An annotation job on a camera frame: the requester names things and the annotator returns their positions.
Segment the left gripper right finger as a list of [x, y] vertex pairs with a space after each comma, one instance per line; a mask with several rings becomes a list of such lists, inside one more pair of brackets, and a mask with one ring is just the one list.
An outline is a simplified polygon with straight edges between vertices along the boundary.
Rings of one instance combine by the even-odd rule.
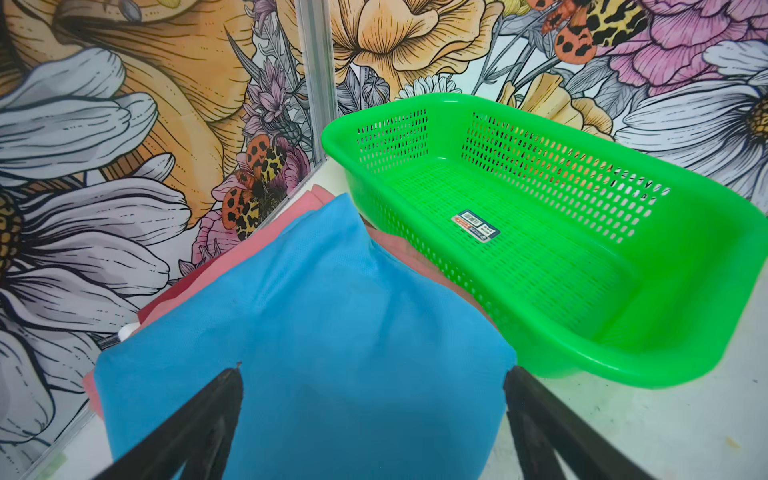
[[507, 419], [525, 479], [648, 479], [650, 475], [576, 415], [527, 370], [504, 381]]

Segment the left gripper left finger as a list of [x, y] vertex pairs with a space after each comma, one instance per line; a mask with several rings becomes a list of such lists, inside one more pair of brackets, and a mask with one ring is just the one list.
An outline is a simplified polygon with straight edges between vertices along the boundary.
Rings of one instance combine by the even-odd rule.
[[240, 370], [223, 370], [97, 477], [102, 480], [221, 479], [242, 400]]

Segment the blue t shirt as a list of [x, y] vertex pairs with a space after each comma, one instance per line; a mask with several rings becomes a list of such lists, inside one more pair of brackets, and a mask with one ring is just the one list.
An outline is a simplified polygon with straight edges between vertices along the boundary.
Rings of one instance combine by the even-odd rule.
[[121, 457], [227, 368], [243, 379], [228, 479], [476, 479], [515, 352], [369, 235], [348, 196], [98, 358]]

